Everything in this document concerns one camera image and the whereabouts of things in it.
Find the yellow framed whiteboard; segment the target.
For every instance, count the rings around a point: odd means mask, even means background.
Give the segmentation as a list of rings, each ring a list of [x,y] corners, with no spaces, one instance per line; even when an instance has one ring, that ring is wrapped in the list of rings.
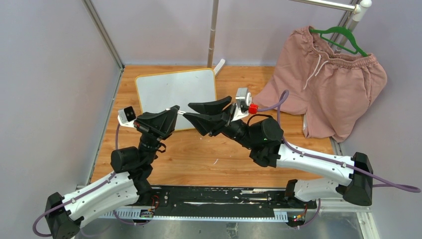
[[[192,113],[188,103],[216,100],[215,74],[211,68],[138,76],[135,86],[143,113],[159,113],[174,105]]]

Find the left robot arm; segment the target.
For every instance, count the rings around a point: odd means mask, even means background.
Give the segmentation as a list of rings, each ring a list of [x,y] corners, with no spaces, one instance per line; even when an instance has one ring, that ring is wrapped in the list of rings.
[[[64,196],[58,192],[47,199],[45,213],[53,239],[70,239],[83,227],[105,213],[138,203],[152,201],[148,177],[158,153],[166,150],[163,140],[175,130],[180,107],[174,105],[159,113],[136,116],[132,107],[118,112],[118,126],[140,132],[138,146],[116,148],[110,156],[112,172],[102,179]]]

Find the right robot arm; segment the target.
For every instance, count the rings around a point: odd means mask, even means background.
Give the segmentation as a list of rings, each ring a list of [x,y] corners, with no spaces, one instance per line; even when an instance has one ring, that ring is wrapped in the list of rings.
[[[323,198],[341,198],[358,206],[372,205],[373,172],[366,154],[336,156],[307,150],[286,142],[278,122],[265,115],[250,123],[243,119],[258,113],[251,97],[226,97],[214,102],[190,103],[183,113],[201,135],[224,136],[250,151],[250,158],[261,167],[294,168],[319,175],[315,180],[293,179],[287,183],[284,201],[296,208]]]

